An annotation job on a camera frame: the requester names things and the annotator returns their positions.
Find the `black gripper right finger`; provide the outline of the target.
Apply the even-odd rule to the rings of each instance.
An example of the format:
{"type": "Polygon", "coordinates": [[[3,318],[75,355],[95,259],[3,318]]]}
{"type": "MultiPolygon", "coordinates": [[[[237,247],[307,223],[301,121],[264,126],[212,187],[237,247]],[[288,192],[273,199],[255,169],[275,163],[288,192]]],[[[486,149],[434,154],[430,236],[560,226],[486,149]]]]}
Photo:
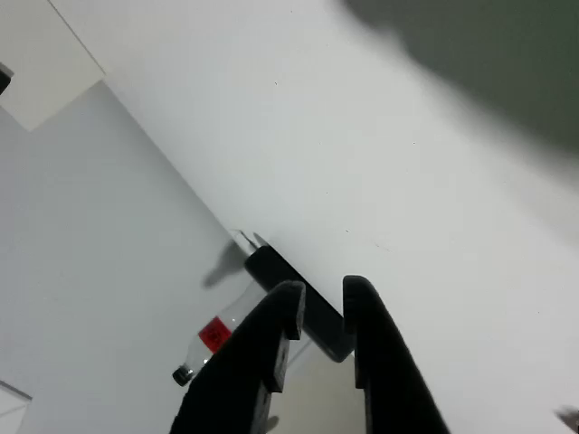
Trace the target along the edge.
{"type": "Polygon", "coordinates": [[[345,330],[355,340],[356,387],[365,393],[368,433],[449,431],[401,332],[375,287],[343,278],[345,330]]]}

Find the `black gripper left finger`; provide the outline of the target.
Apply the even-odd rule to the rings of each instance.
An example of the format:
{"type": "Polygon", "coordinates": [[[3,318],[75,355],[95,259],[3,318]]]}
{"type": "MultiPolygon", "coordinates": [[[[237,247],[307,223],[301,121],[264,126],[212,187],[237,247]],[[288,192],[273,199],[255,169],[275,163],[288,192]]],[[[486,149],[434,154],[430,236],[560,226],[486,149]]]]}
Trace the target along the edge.
{"type": "Polygon", "coordinates": [[[290,341],[304,321],[305,285],[284,281],[255,305],[190,382],[172,433],[264,433],[283,392],[290,341]]]}

